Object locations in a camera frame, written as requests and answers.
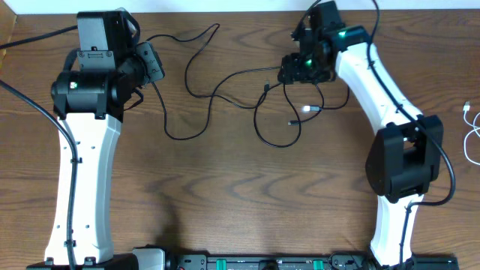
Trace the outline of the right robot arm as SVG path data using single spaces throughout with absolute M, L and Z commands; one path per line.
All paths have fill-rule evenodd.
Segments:
M 375 135 L 364 169 L 377 195 L 370 242 L 376 266 L 430 268 L 430 262 L 415 259 L 410 242 L 416 212 L 440 172 L 443 123 L 435 115 L 424 115 L 404 96 L 384 68 L 374 36 L 361 25 L 346 25 L 334 1 L 315 1 L 291 37 L 299 51 L 283 57 L 279 82 L 343 80 Z

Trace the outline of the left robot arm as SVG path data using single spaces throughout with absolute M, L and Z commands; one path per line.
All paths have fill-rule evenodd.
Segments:
M 49 243 L 36 269 L 152 269 L 163 253 L 114 251 L 110 226 L 113 159 L 131 96 L 164 78 L 161 60 L 123 8 L 77 14 L 79 47 L 52 84 L 61 146 Z

